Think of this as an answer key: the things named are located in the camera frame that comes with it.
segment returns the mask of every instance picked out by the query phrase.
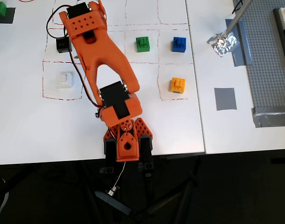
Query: gray square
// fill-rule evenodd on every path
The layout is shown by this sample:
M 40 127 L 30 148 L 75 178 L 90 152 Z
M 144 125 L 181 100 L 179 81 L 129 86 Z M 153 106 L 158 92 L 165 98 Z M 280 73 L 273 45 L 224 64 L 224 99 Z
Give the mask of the gray square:
M 214 88 L 216 107 L 218 111 L 236 110 L 236 97 L 234 88 Z

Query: black lego brick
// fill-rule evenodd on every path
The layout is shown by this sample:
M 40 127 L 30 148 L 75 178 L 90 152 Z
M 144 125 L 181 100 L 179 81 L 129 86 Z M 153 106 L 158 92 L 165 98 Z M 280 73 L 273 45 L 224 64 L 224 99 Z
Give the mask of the black lego brick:
M 59 53 L 66 53 L 72 51 L 72 43 L 70 38 L 67 36 L 63 39 L 56 39 L 56 49 Z

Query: robotic arm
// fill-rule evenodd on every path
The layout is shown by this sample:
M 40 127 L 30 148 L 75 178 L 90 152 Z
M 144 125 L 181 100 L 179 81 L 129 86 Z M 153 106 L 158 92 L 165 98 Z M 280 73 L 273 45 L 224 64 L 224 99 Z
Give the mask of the robotic arm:
M 109 157 L 116 161 L 141 160 L 144 172 L 150 172 L 153 170 L 153 134 L 141 118 L 132 120 L 142 113 L 135 94 L 139 84 L 126 56 L 107 34 L 106 12 L 101 0 L 90 2 L 89 8 L 85 3 L 68 7 L 67 12 L 59 15 L 78 53 L 100 118 L 108 126 L 104 136 L 106 161 Z M 97 69 L 102 64 L 118 73 L 122 82 L 98 89 Z
M 135 94 L 139 90 L 137 78 L 126 56 L 119 50 L 107 34 L 104 7 L 90 2 L 61 12 L 60 18 L 78 53 L 93 95 L 99 105 L 100 118 L 108 127 L 136 117 L 142 113 L 140 102 Z M 98 89 L 97 69 L 106 64 L 113 69 L 123 83 L 115 83 Z

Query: gray tape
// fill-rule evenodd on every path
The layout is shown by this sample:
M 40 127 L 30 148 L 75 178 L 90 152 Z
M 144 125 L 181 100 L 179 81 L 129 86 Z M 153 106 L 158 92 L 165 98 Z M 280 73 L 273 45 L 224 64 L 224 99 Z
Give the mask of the gray tape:
M 285 106 L 256 107 L 252 115 L 255 127 L 285 126 Z
M 230 25 L 232 20 L 225 20 L 226 26 Z M 245 30 L 244 21 L 240 19 L 238 24 L 233 28 L 232 32 L 240 44 L 232 51 L 235 66 L 252 65 L 252 58 L 249 49 L 248 38 Z
M 215 88 L 216 108 L 221 110 L 236 110 L 234 88 Z

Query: red dashed line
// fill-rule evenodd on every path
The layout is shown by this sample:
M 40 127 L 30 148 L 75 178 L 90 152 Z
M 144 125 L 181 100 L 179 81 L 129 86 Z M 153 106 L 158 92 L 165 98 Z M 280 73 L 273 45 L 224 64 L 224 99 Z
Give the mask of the red dashed line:
M 163 99 L 162 99 L 162 97 L 161 97 L 160 86 L 159 86 L 159 69 L 160 69 L 160 65 L 158 66 L 157 85 L 158 85 L 158 90 L 159 90 L 160 99 L 163 101 Z
M 124 37 L 124 55 L 125 55 L 125 37 Z
M 171 100 L 186 100 L 186 99 L 188 99 L 188 98 L 178 98 L 178 99 L 163 99 L 162 101 L 166 101 L 166 100 L 169 100 L 169 101 L 171 101 Z
M 160 31 L 159 31 L 158 40 L 157 40 L 157 47 L 158 47 L 158 63 L 160 63 L 159 37 L 160 37 Z
M 158 17 L 158 20 L 160 21 L 160 24 L 162 24 L 162 22 L 159 18 L 159 0 L 157 0 L 157 17 Z
M 128 0 L 125 0 L 125 24 L 127 25 L 127 2 Z
M 152 62 L 130 62 L 133 64 L 158 64 L 158 63 L 152 63 Z

